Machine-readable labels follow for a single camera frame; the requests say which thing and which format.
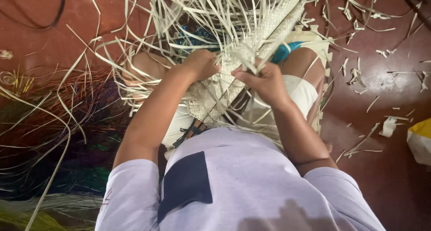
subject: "white t-shirt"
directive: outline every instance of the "white t-shirt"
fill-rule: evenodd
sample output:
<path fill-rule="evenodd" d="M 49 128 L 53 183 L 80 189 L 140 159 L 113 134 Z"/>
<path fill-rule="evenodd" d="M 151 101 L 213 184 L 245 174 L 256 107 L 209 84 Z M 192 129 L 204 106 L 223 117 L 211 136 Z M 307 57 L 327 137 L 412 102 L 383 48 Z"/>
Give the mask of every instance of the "white t-shirt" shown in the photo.
<path fill-rule="evenodd" d="M 181 144 L 166 173 L 201 151 L 212 203 L 188 203 L 158 223 L 164 193 L 163 187 L 159 192 L 157 165 L 135 159 L 112 170 L 96 231 L 384 230 L 348 174 L 322 167 L 302 178 L 278 148 L 259 135 L 228 128 L 203 132 Z"/>

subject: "wire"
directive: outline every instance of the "wire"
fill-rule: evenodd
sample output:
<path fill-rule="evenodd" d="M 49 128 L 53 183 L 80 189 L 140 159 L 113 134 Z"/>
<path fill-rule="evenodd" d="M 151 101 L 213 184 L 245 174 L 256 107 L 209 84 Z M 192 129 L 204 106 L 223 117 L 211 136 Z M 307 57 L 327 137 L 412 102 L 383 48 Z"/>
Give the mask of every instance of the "wire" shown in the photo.
<path fill-rule="evenodd" d="M 55 25 L 58 23 L 58 21 L 59 21 L 59 19 L 60 19 L 61 15 L 62 15 L 62 13 L 63 13 L 63 10 L 64 10 L 64 4 L 65 4 L 65 1 L 66 1 L 66 0 L 61 0 L 61 1 L 60 1 L 60 6 L 59 6 L 59 8 L 58 8 L 58 12 L 57 12 L 56 17 L 54 18 L 53 22 L 52 22 L 51 24 L 47 25 L 47 26 L 41 26 L 41 25 L 39 25 L 39 24 L 35 23 L 34 21 L 32 21 L 29 17 L 27 17 L 27 16 L 26 16 L 25 12 L 24 12 L 22 9 L 19 9 L 19 11 L 20 11 L 22 14 L 24 14 L 25 18 L 26 18 L 27 20 L 29 20 L 29 22 L 30 22 L 31 24 L 33 24 L 33 25 L 27 25 L 27 24 L 25 24 L 25 23 L 22 23 L 22 22 L 20 22 L 20 21 L 18 21 L 18 20 L 16 20 L 16 19 L 14 19 L 13 17 L 9 16 L 8 14 L 6 14 L 6 13 L 5 13 L 4 11 L 2 11 L 1 9 L 0 9 L 0 13 L 1 13 L 1 14 L 3 14 L 5 17 L 9 18 L 10 20 L 14 21 L 15 23 L 17 23 L 17 24 L 19 24 L 19 25 L 22 25 L 22 26 L 25 26 L 25 27 L 27 27 L 27 28 L 36 29 L 36 30 L 46 30 L 46 29 L 49 29 L 49 28 L 51 28 L 51 27 L 55 26 Z"/>

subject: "person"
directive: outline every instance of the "person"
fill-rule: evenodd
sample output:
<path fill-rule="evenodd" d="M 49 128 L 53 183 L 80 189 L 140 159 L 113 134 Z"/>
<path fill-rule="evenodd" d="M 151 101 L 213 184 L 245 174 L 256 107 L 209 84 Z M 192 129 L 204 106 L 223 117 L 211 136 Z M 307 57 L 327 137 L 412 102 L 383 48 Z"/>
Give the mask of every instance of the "person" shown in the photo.
<path fill-rule="evenodd" d="M 266 62 L 259 76 L 231 73 L 272 108 L 285 155 L 260 135 L 213 128 L 176 149 L 159 188 L 159 145 L 187 88 L 220 71 L 214 57 L 191 53 L 143 101 L 116 154 L 95 230 L 384 230 L 307 122 L 325 74 L 320 60 L 310 66 L 316 54 L 307 48 L 281 67 Z M 288 90 L 286 75 L 299 78 L 296 89 Z"/>

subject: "red floor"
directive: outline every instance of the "red floor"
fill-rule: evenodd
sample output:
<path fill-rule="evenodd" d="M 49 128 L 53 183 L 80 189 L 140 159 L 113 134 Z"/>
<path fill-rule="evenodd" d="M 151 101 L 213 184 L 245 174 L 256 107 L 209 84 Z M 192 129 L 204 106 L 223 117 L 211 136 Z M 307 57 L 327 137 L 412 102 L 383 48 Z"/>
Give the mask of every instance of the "red floor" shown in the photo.
<path fill-rule="evenodd" d="M 114 37 L 108 32 L 121 27 L 125 21 L 124 0 L 95 0 L 101 11 L 99 35 L 104 41 Z M 148 8 L 149 0 L 138 0 L 140 5 Z M 352 24 L 337 7 L 344 7 L 345 0 L 328 0 L 331 5 L 331 22 L 340 34 L 352 30 Z M 370 4 L 371 0 L 356 0 Z M 16 2 L 39 24 L 48 24 L 55 16 L 59 0 L 0 0 L 0 9 L 22 22 L 25 19 L 12 6 Z M 307 18 L 314 17 L 320 25 L 320 31 L 326 26 L 320 17 L 323 1 L 317 7 L 314 3 L 306 6 Z M 403 0 L 378 0 L 374 9 L 392 15 L 401 15 L 409 11 Z M 391 138 L 378 135 L 381 127 L 369 138 L 360 149 L 384 150 L 382 153 L 358 153 L 351 159 L 342 157 L 338 162 L 341 170 L 352 175 L 358 182 L 365 199 L 376 216 L 388 230 L 429 230 L 431 229 L 431 173 L 424 166 L 416 164 L 406 144 L 407 129 L 419 121 L 431 117 L 431 91 L 419 93 L 421 83 L 416 74 L 402 74 L 392 83 L 393 76 L 387 71 L 431 71 L 431 64 L 420 64 L 419 61 L 431 59 L 431 32 L 422 27 L 414 37 L 402 42 L 395 54 L 385 59 L 375 50 L 393 50 L 407 35 L 413 13 L 399 19 L 370 19 L 369 25 L 375 29 L 395 27 L 388 32 L 364 30 L 356 33 L 347 46 L 359 53 L 352 53 L 340 48 L 334 52 L 331 65 L 336 72 L 346 57 L 350 58 L 348 71 L 356 68 L 357 57 L 361 57 L 362 79 L 368 86 L 368 92 L 358 95 L 353 90 L 361 90 L 358 84 L 348 86 L 350 74 L 339 75 L 330 102 L 324 110 L 321 122 L 322 139 L 333 144 L 332 157 L 336 159 L 344 149 L 350 149 L 359 141 L 359 135 L 367 135 L 377 122 L 383 122 L 384 115 L 405 116 L 411 110 L 413 123 L 398 126 Z M 139 36 L 143 36 L 148 14 L 135 8 L 129 19 L 129 25 Z M 70 67 L 85 46 L 67 28 L 69 24 L 86 42 L 94 38 L 97 28 L 97 11 L 91 0 L 66 0 L 65 11 L 55 28 L 35 31 L 16 25 L 0 14 L 0 50 L 14 53 L 11 60 L 0 60 L 1 70 L 32 69 L 45 65 L 45 72 L 53 70 L 59 63 Z M 125 30 L 116 34 L 124 38 Z M 337 37 L 331 28 L 330 36 Z M 337 44 L 345 46 L 346 40 L 340 39 Z M 95 65 L 106 65 L 88 54 Z M 369 113 L 365 113 L 376 96 L 380 96 Z"/>

